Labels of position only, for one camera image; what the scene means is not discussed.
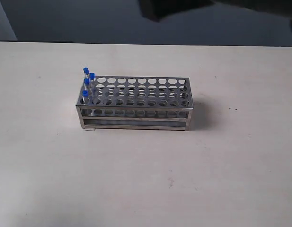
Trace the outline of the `blue capped test tube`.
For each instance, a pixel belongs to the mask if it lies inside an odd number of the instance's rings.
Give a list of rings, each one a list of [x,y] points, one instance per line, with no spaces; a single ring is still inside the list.
[[[88,67],[83,68],[84,78],[89,78],[89,69]]]
[[[82,103],[88,104],[89,103],[89,97],[88,97],[88,90],[82,91]]]
[[[90,80],[89,78],[84,78],[84,88],[86,91],[90,91]]]
[[[96,93],[96,88],[95,88],[95,73],[93,72],[89,74],[89,89],[92,96],[94,97]]]

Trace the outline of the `stainless steel test tube rack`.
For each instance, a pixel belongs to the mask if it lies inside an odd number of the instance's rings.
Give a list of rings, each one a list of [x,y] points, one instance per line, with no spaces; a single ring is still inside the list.
[[[96,93],[76,110],[83,129],[186,131],[194,109],[187,77],[125,77],[95,75]]]

